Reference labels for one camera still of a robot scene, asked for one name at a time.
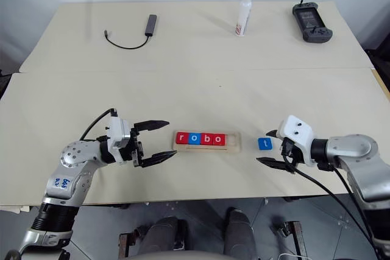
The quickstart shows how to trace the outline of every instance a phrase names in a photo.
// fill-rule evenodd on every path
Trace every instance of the handwritten label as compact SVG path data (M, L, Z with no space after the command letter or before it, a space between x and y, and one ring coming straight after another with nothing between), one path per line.
M53 186L67 190L70 182L67 178L54 178Z

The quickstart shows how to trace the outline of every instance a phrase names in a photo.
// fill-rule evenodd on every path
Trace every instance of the bottle label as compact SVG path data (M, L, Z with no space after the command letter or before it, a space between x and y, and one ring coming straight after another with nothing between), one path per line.
M237 24L236 25L236 34L239 35L239 36L241 35L241 29L242 29L241 25Z

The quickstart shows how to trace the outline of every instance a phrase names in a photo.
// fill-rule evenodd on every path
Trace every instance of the red letter block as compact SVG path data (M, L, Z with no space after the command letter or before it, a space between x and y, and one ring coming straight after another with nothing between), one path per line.
M225 145L225 134L214 134L213 145L224 146Z
M177 144L188 144L188 132L177 132L176 134L176 143Z
M211 133L201 133L200 134L200 144L205 146L212 146L214 141L214 134Z

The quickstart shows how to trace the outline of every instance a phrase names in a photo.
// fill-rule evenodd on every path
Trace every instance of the game controller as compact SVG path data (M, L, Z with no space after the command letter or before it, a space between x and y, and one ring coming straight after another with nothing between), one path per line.
M332 30L325 27L317 8L318 5L315 2L303 3L303 0L292 8L292 14L302 31L303 39L309 43L324 43L329 41L333 35Z

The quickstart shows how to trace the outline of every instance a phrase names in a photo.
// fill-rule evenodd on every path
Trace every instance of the white cable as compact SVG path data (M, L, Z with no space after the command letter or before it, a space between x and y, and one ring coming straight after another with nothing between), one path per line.
M299 255L294 255L294 254L289 254L289 253L282 253L282 254L280 254L279 257L278 257L278 260L280 260L281 256L292 256L292 257L297 257L297 258L300 257L302 259L312 260L309 257L304 257L304 256L299 256Z

